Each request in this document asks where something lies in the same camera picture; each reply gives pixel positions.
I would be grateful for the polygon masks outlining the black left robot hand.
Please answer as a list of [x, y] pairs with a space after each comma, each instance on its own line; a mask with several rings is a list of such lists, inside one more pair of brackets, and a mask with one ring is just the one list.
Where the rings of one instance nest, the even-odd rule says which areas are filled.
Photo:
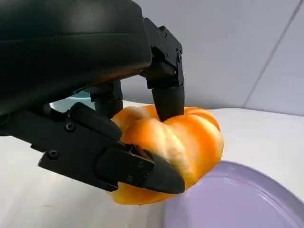
[[0, 134], [43, 153], [39, 166], [112, 192], [123, 182], [180, 194], [159, 155], [123, 143], [112, 117], [121, 80], [140, 75], [161, 121], [185, 106], [182, 46], [132, 0], [0, 3]]

